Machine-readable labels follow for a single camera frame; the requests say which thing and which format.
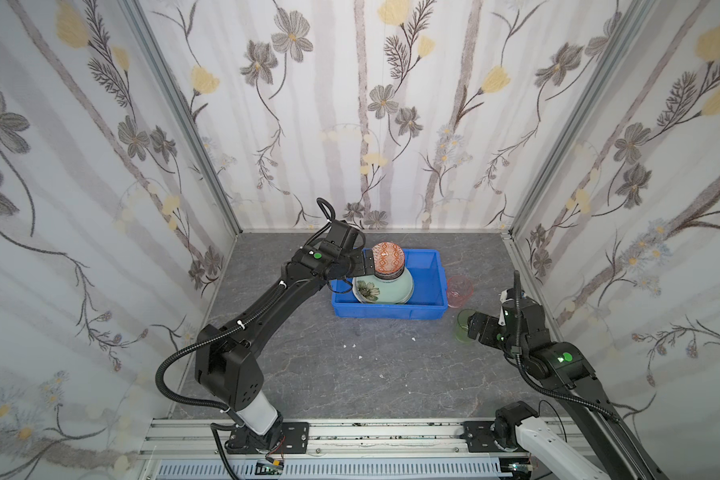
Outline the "green transparent plastic cup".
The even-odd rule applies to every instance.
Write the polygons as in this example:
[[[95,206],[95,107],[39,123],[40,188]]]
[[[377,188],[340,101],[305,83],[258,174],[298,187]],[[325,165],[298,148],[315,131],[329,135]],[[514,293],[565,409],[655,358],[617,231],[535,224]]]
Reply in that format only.
[[[465,344],[472,341],[468,336],[469,320],[475,313],[475,310],[463,309],[457,314],[454,324],[454,338],[457,341]]]

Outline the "light green ceramic plate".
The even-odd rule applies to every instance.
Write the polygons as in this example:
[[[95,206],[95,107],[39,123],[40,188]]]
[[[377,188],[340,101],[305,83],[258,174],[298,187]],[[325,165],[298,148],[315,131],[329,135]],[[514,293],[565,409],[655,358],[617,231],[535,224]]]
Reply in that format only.
[[[357,277],[353,280],[352,293],[360,303],[405,304],[414,293],[414,279],[407,268],[395,279],[381,279],[375,275]]]

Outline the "pink transparent plastic cup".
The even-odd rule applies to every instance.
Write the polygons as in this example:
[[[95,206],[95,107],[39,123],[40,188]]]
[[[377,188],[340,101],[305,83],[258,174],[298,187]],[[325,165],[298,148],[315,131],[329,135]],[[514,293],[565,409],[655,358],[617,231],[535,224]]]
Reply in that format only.
[[[447,279],[446,297],[450,308],[462,308],[474,293],[473,282],[463,275],[454,275]]]

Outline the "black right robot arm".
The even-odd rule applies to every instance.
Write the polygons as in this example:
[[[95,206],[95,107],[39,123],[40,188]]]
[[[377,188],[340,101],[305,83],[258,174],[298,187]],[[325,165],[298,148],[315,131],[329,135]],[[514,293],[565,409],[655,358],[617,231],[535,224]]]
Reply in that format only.
[[[524,450],[560,479],[667,477],[626,426],[581,351],[551,339],[540,304],[530,298],[508,299],[499,316],[474,312],[467,324],[469,338],[500,350],[526,384],[568,412],[599,464],[555,434],[539,412],[522,401],[495,412],[491,435],[498,448]]]

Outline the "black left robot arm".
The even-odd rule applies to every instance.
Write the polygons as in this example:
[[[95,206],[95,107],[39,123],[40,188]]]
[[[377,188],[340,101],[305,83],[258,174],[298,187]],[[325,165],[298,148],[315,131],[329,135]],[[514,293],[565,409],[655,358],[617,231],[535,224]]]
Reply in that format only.
[[[276,331],[303,303],[337,280],[373,271],[364,252],[365,235],[344,221],[332,221],[327,233],[302,245],[280,270],[279,278],[236,319],[208,326],[198,336],[195,380],[221,405],[218,409],[265,447],[281,438],[282,414],[263,393],[258,357]]]

